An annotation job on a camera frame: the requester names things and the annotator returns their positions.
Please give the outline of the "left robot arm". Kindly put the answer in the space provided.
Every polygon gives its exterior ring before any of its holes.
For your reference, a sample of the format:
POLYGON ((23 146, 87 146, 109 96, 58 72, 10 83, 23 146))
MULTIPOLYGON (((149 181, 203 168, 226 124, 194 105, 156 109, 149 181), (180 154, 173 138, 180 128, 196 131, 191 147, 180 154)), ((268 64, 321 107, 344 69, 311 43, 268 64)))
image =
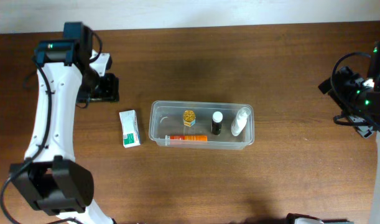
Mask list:
POLYGON ((82 22, 66 22, 63 37, 43 40, 34 51, 39 95, 34 130, 24 161, 11 164, 12 184, 35 211, 57 223, 112 223, 94 198, 90 171, 76 163, 76 108, 117 102, 119 80, 109 70, 110 54, 94 50, 98 35, 82 22))

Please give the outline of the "clear plastic container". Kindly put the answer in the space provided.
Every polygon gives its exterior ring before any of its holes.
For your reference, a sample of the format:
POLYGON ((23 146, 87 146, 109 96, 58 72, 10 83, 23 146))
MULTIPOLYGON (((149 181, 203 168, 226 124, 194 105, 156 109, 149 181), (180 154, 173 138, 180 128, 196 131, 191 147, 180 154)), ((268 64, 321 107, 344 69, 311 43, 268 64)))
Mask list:
POLYGON ((254 111, 251 105, 237 103, 211 103, 191 101, 155 101, 152 104, 149 123, 149 138, 159 146, 242 150, 255 140, 254 111), (231 134, 231 124, 237 112, 247 107, 251 110, 247 124, 239 134, 231 134), (183 124, 183 113, 192 110, 196 123, 192 127, 183 124), (211 132, 212 115, 215 111, 223 114, 222 129, 219 135, 211 132), (165 136, 207 135, 207 141, 184 141, 182 144, 165 144, 165 136))

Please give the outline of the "small gold lid jar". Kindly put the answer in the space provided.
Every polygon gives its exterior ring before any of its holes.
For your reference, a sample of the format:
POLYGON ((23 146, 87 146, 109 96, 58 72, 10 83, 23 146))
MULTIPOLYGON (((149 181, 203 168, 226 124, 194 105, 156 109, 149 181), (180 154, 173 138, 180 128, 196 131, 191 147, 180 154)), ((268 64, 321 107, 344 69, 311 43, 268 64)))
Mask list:
POLYGON ((192 127, 196 123, 196 115, 192 110, 186 110, 183 113, 183 124, 187 127, 192 127))

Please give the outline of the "white spray bottle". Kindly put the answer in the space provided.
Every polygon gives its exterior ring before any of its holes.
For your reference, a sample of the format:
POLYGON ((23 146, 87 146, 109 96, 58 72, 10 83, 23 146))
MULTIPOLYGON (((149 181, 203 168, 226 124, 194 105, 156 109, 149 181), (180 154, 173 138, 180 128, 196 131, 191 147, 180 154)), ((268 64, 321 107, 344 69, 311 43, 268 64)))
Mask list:
POLYGON ((247 107, 243 107, 237 112, 236 117, 231 124, 231 134, 233 136, 239 136, 246 126, 250 114, 251 110, 247 107))

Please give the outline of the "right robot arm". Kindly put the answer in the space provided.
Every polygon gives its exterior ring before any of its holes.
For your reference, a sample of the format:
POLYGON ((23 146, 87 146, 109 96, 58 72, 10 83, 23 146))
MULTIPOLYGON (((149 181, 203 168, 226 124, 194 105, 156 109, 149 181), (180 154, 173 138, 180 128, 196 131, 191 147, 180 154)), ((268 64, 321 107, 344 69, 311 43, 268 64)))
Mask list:
POLYGON ((374 43, 372 54, 352 52, 342 56, 334 65, 330 77, 319 84, 318 89, 328 94, 341 108, 341 113, 333 117, 335 124, 351 126, 363 138, 376 134, 378 161, 368 222, 380 223, 380 41, 374 43), (352 56, 370 59, 366 78, 349 67, 338 67, 352 56))

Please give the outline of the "white green medicine box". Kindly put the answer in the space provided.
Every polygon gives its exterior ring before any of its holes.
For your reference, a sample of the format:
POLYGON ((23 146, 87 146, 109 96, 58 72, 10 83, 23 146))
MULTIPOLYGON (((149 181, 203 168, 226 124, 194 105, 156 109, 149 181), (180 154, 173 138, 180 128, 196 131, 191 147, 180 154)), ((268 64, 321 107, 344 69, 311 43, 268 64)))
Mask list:
POLYGON ((137 116, 134 110, 119 113, 123 131, 123 146, 125 148, 141 145, 137 116))

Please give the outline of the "orange effervescent tablet tube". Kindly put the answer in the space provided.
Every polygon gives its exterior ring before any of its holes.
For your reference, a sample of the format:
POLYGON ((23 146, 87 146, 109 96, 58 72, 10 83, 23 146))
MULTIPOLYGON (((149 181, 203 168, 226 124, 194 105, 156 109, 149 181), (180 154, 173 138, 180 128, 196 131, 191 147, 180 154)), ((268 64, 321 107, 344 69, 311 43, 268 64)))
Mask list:
POLYGON ((207 135, 173 135, 165 136, 165 144, 182 144, 184 141, 207 141, 207 135))

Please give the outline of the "dark bottle white cap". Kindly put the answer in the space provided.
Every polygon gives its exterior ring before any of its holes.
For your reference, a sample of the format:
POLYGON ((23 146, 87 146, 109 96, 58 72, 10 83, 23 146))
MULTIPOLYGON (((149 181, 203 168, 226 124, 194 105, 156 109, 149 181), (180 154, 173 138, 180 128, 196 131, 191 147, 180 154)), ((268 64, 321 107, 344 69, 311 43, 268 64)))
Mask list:
POLYGON ((214 135, 219 135, 222 129, 223 114, 220 111, 215 111, 212 115, 211 132, 214 135))

